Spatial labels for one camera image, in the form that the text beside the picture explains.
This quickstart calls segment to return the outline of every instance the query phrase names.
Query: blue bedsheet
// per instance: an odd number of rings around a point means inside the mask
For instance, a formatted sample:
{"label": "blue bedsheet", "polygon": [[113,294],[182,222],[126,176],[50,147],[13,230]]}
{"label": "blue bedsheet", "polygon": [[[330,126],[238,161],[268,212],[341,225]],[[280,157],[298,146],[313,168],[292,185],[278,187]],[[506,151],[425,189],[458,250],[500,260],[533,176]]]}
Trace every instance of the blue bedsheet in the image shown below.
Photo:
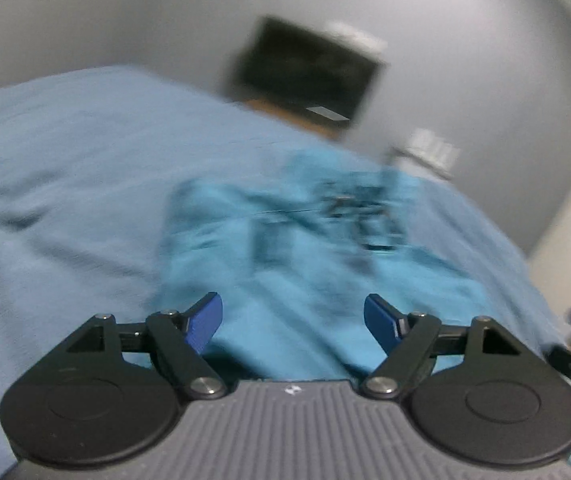
{"label": "blue bedsheet", "polygon": [[[274,188],[295,153],[324,146],[132,68],[1,89],[0,398],[92,314],[128,322],[155,308],[162,232],[180,183]],[[344,169],[376,169],[332,150]],[[472,276],[530,344],[555,340],[521,254],[454,189],[422,182],[407,225],[411,243]],[[0,428],[0,474],[13,460]]]}

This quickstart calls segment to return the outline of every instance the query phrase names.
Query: black monitor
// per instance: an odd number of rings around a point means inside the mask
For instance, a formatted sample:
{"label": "black monitor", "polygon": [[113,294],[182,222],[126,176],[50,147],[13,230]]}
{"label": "black monitor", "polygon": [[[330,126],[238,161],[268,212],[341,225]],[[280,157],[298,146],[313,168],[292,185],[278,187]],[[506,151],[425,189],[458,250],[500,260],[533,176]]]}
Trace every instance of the black monitor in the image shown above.
{"label": "black monitor", "polygon": [[303,116],[347,126],[381,62],[279,18],[267,17],[240,82]]}

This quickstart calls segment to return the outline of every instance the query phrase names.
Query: black circular pad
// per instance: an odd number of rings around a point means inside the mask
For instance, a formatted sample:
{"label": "black circular pad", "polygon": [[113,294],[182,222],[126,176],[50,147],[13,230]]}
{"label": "black circular pad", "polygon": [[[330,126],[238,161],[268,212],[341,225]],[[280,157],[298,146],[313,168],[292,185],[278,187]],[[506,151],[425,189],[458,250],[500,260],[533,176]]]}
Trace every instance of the black circular pad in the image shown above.
{"label": "black circular pad", "polygon": [[514,424],[536,415],[539,396],[523,384],[488,381],[474,386],[466,397],[468,408],[490,422]]}
{"label": "black circular pad", "polygon": [[441,449],[497,468],[528,468],[571,453],[571,387],[545,364],[459,365],[423,381],[411,418]]}
{"label": "black circular pad", "polygon": [[153,370],[125,362],[84,375],[17,381],[5,394],[0,421],[14,451],[65,468],[105,465],[155,444],[174,427],[178,402]]}

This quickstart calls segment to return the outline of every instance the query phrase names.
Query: wrinkled fabric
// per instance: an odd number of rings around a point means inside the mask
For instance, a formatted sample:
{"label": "wrinkled fabric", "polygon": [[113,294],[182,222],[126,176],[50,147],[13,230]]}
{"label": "wrinkled fabric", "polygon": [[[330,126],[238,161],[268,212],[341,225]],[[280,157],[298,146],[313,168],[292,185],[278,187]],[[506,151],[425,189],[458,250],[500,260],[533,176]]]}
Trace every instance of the wrinkled fabric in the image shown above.
{"label": "wrinkled fabric", "polygon": [[[395,218],[391,232],[374,232],[393,240],[389,250],[367,250],[355,235],[359,208],[347,198],[358,186],[377,189]],[[339,218],[328,208],[332,195],[341,197]],[[385,357],[363,322],[372,292],[402,312],[428,312],[447,324],[491,316],[539,355],[562,341],[520,252],[444,184],[393,170],[345,171],[332,153],[308,153],[291,162],[277,189],[184,184],[171,200],[167,230],[161,306],[217,290],[224,324],[210,351],[251,376],[371,372]],[[439,358],[435,370],[458,362]]]}

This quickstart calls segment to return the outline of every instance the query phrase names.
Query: wall outlet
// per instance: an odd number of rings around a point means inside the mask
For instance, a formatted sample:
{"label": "wall outlet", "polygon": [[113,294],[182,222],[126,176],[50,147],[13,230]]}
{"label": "wall outlet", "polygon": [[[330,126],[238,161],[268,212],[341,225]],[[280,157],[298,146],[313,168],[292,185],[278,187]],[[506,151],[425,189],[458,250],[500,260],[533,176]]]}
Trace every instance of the wall outlet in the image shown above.
{"label": "wall outlet", "polygon": [[328,22],[325,24],[323,32],[326,36],[329,36],[335,41],[348,44],[357,50],[367,52],[373,56],[380,56],[388,47],[387,41],[376,38],[363,30],[358,30],[343,22]]}
{"label": "wall outlet", "polygon": [[449,174],[461,150],[445,142],[432,130],[418,128],[409,138],[406,152],[438,173]]}

